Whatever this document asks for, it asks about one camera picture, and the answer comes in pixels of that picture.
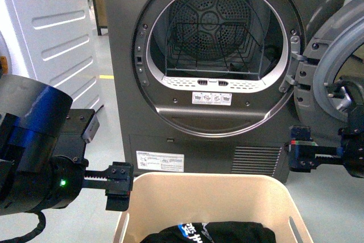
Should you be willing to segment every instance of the wire drying rack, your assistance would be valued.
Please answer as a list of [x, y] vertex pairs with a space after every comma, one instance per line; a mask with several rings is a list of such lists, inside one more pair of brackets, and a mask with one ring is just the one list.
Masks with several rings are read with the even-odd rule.
[[168, 33], [166, 76], [171, 72], [183, 71], [232, 73], [260, 78], [264, 45], [258, 43], [241, 22], [176, 22], [170, 25]]

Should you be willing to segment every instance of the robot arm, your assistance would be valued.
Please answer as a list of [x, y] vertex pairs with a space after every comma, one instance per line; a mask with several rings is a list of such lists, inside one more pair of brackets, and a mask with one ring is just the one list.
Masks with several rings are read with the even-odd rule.
[[364, 178], [364, 80], [342, 76], [340, 81], [328, 85], [328, 96], [341, 98], [345, 88], [348, 95], [348, 126], [341, 128], [340, 147], [318, 146], [311, 138], [309, 127], [291, 127], [288, 148], [289, 168], [295, 172], [310, 172], [321, 164], [344, 165], [351, 176]]
[[[44, 229], [41, 210], [67, 207], [82, 188], [106, 190], [107, 210], [128, 209], [133, 166], [114, 162], [105, 171], [86, 170], [86, 144], [99, 123], [94, 110], [70, 110], [71, 104], [68, 95], [48, 85], [1, 77], [0, 216], [35, 213]], [[36, 230], [22, 242], [38, 235]]]

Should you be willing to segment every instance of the laundry basket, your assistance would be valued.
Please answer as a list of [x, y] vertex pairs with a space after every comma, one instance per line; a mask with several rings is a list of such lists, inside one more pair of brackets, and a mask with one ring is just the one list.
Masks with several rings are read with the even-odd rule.
[[136, 178], [113, 242], [140, 243], [170, 226], [216, 221], [262, 223], [277, 243], [313, 242], [288, 190], [273, 178], [161, 172]]

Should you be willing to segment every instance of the black garment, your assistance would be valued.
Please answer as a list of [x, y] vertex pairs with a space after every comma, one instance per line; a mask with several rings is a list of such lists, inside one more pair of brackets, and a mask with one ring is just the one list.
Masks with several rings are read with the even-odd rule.
[[275, 243], [274, 232], [254, 222], [188, 223], [147, 236], [141, 243]]

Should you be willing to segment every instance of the warning label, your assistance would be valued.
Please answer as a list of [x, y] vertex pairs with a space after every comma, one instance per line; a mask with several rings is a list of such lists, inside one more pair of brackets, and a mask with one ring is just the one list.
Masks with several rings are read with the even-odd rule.
[[184, 172], [183, 154], [137, 151], [136, 161], [138, 162], [138, 169], [142, 170]]
[[232, 93], [192, 92], [194, 105], [231, 105]]

